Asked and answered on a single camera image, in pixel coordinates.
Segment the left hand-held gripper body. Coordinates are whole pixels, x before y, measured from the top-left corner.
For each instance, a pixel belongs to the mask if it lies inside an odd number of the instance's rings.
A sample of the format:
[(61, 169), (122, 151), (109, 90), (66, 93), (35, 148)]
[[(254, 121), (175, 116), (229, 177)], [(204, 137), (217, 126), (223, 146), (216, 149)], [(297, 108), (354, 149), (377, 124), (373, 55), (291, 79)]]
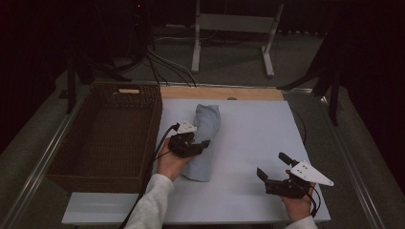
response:
[(176, 133), (170, 137), (168, 143), (169, 150), (176, 156), (186, 158), (200, 155), (203, 150), (195, 148), (196, 143), (194, 141), (197, 127), (190, 122), (184, 120), (181, 123), (174, 125)]

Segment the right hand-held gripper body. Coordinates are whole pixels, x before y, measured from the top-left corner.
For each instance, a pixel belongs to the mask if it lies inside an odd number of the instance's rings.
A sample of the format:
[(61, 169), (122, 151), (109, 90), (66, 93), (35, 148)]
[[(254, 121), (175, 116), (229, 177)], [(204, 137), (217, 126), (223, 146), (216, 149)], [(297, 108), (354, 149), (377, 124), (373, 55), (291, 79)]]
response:
[(333, 186), (334, 182), (306, 161), (295, 163), (284, 180), (265, 177), (266, 193), (285, 198), (302, 198), (309, 193), (312, 183)]

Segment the light blue tank top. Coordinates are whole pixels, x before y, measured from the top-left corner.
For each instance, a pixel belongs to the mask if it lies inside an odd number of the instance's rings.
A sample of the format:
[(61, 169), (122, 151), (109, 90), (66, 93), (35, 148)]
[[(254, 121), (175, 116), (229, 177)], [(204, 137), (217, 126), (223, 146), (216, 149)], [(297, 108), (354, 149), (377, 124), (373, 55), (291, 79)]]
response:
[(193, 180), (208, 182), (211, 178), (215, 137), (221, 128), (219, 106), (199, 104), (196, 108), (194, 125), (197, 127), (197, 132), (194, 137), (195, 142), (203, 143), (209, 140), (209, 145), (185, 165), (182, 174)]

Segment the brown wicker basket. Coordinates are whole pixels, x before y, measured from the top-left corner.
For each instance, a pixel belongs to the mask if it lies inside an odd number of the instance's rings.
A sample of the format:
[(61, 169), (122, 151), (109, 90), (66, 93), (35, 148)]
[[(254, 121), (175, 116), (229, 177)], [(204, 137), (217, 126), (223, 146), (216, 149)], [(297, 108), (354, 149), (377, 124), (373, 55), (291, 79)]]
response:
[(96, 83), (47, 177), (68, 192), (138, 193), (160, 129), (157, 85)]

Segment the person's left hand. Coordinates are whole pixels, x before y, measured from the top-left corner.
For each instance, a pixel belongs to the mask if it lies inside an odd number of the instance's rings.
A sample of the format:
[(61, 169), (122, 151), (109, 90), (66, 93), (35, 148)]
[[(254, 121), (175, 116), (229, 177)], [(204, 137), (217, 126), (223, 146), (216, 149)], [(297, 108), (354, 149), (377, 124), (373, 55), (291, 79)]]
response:
[(183, 167), (192, 160), (192, 157), (178, 157), (168, 148), (170, 139), (166, 138), (158, 156), (157, 173), (168, 177), (174, 181), (180, 174)]

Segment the person's right hand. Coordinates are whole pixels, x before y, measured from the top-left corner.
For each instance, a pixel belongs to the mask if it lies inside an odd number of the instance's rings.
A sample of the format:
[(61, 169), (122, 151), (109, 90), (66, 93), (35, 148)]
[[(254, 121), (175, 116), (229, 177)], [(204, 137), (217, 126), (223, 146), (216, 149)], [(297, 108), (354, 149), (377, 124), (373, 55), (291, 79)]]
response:
[(281, 197), (281, 201), (285, 204), (288, 218), (291, 222), (296, 222), (310, 216), (312, 193), (313, 189), (310, 188), (309, 192), (302, 198)]

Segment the white table board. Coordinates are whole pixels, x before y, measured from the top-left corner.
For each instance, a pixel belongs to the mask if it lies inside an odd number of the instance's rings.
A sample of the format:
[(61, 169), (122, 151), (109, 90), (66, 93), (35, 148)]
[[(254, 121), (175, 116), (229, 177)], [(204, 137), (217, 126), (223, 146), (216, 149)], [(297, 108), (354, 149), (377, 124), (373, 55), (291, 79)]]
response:
[(279, 197), (268, 195), (256, 170), (269, 178), (288, 177), (283, 152), (308, 160), (286, 101), (169, 99), (163, 100), (160, 130), (194, 119), (199, 104), (217, 105), (221, 128), (214, 139), (211, 179), (179, 177), (169, 196), (166, 224), (253, 224), (288, 219)]

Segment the wooden plank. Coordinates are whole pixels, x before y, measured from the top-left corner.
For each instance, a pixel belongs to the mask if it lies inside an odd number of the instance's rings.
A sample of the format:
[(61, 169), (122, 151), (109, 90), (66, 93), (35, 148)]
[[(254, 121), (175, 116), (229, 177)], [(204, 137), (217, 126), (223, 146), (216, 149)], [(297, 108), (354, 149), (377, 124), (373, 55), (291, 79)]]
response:
[(160, 93), (163, 98), (269, 101), (284, 100), (282, 93), (275, 89), (161, 87)]

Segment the black tripod stand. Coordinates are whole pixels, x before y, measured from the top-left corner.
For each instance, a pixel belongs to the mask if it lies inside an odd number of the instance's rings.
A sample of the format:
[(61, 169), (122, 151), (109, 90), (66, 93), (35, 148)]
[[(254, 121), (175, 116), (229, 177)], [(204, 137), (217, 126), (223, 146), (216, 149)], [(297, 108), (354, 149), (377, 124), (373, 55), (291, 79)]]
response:
[(73, 108), (75, 107), (76, 103), (76, 88), (75, 88), (75, 77), (76, 77), (76, 70), (75, 66), (78, 63), (85, 63), (90, 64), (91, 66), (95, 67), (97, 70), (100, 70), (116, 81), (120, 82), (131, 82), (131, 79), (125, 78), (118, 73), (109, 70), (107, 67), (103, 67), (101, 64), (98, 64), (93, 60), (91, 57), (86, 56), (85, 54), (70, 54), (66, 58), (67, 62), (67, 89), (63, 91), (59, 96), (61, 98), (66, 98), (68, 100), (68, 106), (66, 110), (66, 114), (69, 115)]
[(314, 56), (307, 73), (287, 85), (278, 86), (278, 90), (290, 91), (314, 78), (318, 81), (313, 87), (311, 94), (324, 96), (330, 91), (329, 117), (331, 122), (337, 126), (337, 104), (339, 95), (340, 69), (342, 66), (342, 54), (345, 45), (343, 41), (330, 31)]

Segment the white metal stand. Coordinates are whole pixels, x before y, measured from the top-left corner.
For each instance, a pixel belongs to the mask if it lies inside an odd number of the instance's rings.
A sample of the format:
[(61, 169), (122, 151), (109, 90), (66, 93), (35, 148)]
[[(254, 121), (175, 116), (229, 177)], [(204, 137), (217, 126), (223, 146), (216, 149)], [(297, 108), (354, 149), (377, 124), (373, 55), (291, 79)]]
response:
[(201, 30), (260, 32), (268, 34), (267, 43), (261, 48), (261, 52), (266, 69), (266, 75), (268, 77), (273, 77), (275, 75), (275, 72), (270, 57), (270, 48), (278, 29), (284, 5), (284, 3), (278, 3), (275, 13), (272, 16), (261, 17), (203, 13), (201, 12), (201, 0), (196, 0), (195, 38), (191, 72), (197, 73), (200, 70), (200, 57), (202, 48)]

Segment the dark equipment rack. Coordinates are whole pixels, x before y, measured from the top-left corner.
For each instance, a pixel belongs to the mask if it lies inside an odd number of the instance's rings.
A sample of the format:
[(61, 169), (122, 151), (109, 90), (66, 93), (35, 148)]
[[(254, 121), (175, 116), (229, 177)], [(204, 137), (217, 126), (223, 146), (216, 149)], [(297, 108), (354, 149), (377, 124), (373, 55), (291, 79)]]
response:
[(145, 0), (100, 0), (98, 6), (113, 61), (139, 62), (150, 36)]

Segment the metal table frame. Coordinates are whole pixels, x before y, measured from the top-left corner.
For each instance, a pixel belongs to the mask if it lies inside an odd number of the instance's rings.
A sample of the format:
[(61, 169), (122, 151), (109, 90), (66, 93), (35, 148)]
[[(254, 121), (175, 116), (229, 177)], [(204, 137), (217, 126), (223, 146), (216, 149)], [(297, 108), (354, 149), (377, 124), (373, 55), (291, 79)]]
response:
[[(202, 84), (200, 87), (275, 89)], [(76, 88), (76, 103), (66, 114), (68, 101), (52, 95), (0, 156), (0, 229), (64, 229), (62, 207), (68, 193), (45, 179), (63, 137), (67, 134), (90, 87)], [(343, 122), (335, 126), (328, 115), (329, 101), (309, 89), (281, 92), (298, 125), (309, 160), (324, 169), (335, 181), (333, 188), (324, 187), (331, 221), (322, 229), (388, 229), (366, 186), (368, 165), (356, 156), (352, 131)]]

